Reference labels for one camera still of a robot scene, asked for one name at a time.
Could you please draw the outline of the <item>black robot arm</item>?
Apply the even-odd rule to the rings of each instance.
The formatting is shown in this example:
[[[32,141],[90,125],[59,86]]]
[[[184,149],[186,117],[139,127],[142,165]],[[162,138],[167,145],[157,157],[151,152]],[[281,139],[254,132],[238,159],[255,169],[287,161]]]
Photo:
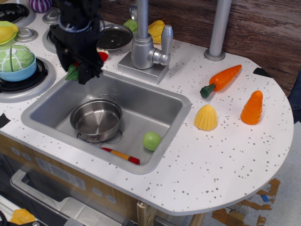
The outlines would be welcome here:
[[[77,62],[78,82],[86,84],[102,74],[103,60],[96,46],[102,35],[100,0],[60,0],[58,24],[50,26],[50,39],[65,71]]]

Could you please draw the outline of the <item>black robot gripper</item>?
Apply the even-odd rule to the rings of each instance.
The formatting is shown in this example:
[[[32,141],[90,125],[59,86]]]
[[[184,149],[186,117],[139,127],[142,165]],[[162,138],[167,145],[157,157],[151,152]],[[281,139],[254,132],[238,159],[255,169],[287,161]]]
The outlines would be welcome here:
[[[103,61],[96,51],[101,36],[100,23],[91,24],[80,32],[68,32],[59,24],[50,26],[50,39],[55,44],[62,68],[67,72],[75,62],[78,66],[78,83],[85,85],[90,79],[103,73]]]

